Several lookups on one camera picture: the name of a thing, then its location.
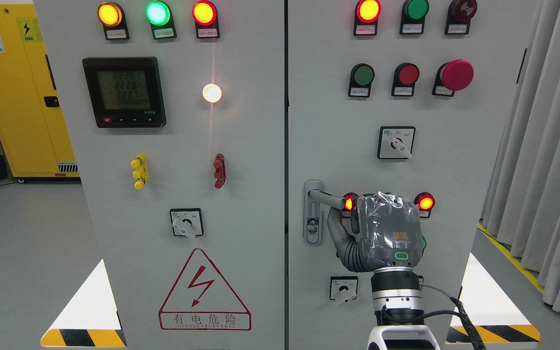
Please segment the green indicator light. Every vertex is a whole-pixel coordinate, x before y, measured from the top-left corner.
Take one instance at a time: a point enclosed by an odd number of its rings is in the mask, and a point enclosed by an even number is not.
[[[409,255],[406,252],[396,252],[395,258],[398,261],[406,261],[407,259],[409,259]]]
[[[154,26],[165,26],[170,20],[170,9],[162,1],[151,1],[146,5],[146,18]]]
[[[375,72],[371,67],[362,66],[356,69],[356,73],[353,74],[353,79],[357,84],[361,86],[367,86],[375,78]]]
[[[410,20],[421,20],[429,12],[429,2],[427,0],[408,0],[404,9]]]

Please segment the digital power meter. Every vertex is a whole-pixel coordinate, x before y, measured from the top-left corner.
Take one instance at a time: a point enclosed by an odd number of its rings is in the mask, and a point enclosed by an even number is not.
[[[84,58],[99,128],[161,128],[165,111],[157,57]]]

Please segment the yellow cabinet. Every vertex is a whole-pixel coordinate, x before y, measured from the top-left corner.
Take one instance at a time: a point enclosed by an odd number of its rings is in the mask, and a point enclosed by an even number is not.
[[[15,177],[78,177],[33,5],[0,5],[0,139]]]

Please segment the electrical control cabinet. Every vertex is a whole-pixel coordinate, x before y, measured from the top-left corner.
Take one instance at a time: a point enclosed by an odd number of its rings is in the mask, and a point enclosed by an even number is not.
[[[336,257],[322,206],[318,244],[304,239],[304,183],[322,190],[435,198],[422,220],[427,248],[416,273],[457,295],[473,243],[490,169],[498,149],[516,77],[531,34],[534,0],[484,0],[468,35],[445,35],[449,1],[430,1],[424,33],[400,35],[402,0],[381,0],[377,35],[356,38],[356,1],[289,0],[289,348],[367,348],[376,326],[369,279],[358,276],[357,297],[337,306],[327,298],[330,277],[347,275]],[[473,82],[454,97],[431,94],[442,64],[471,62]],[[420,69],[413,97],[391,96],[400,64]],[[369,98],[348,97],[349,71],[375,70]],[[378,159],[382,126],[415,128],[411,159]],[[424,290],[425,312],[453,304]],[[450,316],[427,319],[443,345]]]
[[[106,40],[100,0],[35,5],[127,345],[281,350],[284,4],[213,0],[222,36],[197,38],[195,1],[166,0],[178,35],[155,40],[149,1],[117,2],[128,40]],[[155,57],[165,126],[98,128],[110,116],[95,119],[83,64],[96,57]],[[223,92],[214,104],[202,95],[210,83]],[[173,226],[187,228],[170,215],[181,208],[203,213],[191,239]]]
[[[100,1],[36,0],[130,348],[366,348],[371,273],[342,266],[309,180],[338,196],[433,195],[416,272],[458,292],[536,0],[481,2],[467,35],[445,35],[448,1],[414,13],[424,30],[408,35],[402,0],[360,15],[357,2],[288,0],[286,42],[278,0],[214,0],[221,37],[200,35],[193,0],[146,15],[121,0],[122,40],[107,37],[118,18],[100,22]],[[165,126],[97,128],[92,57],[155,57]],[[451,94],[432,95],[436,81]],[[423,303],[451,308],[430,292]],[[440,344],[450,320],[427,321]]]

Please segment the red terminal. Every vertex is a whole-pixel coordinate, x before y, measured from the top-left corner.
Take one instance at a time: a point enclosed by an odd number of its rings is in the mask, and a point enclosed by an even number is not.
[[[407,64],[399,71],[399,81],[405,86],[410,86],[418,80],[418,68],[413,64]]]
[[[431,209],[436,205],[436,200],[433,195],[429,192],[423,192],[416,196],[414,199],[414,204],[418,206],[418,209],[424,212],[430,212]]]
[[[222,153],[215,155],[213,167],[215,168],[215,172],[213,173],[213,178],[216,179],[215,188],[220,189],[226,182],[226,162]]]
[[[445,88],[460,91],[467,88],[474,78],[473,65],[466,60],[454,60],[440,72],[440,80]]]
[[[376,12],[368,2],[375,2],[377,4]],[[358,19],[363,23],[375,22],[378,18],[380,18],[380,14],[382,14],[382,4],[380,3],[380,0],[360,0],[360,2],[358,2],[358,5],[356,6],[356,15],[358,16]]]
[[[351,211],[351,209],[353,209],[353,207],[355,206],[353,199],[355,197],[358,197],[358,195],[353,192],[349,192],[343,196],[343,198],[345,199],[345,207],[343,208],[343,211]]]
[[[451,16],[457,22],[469,22],[476,14],[476,0],[454,0]]]

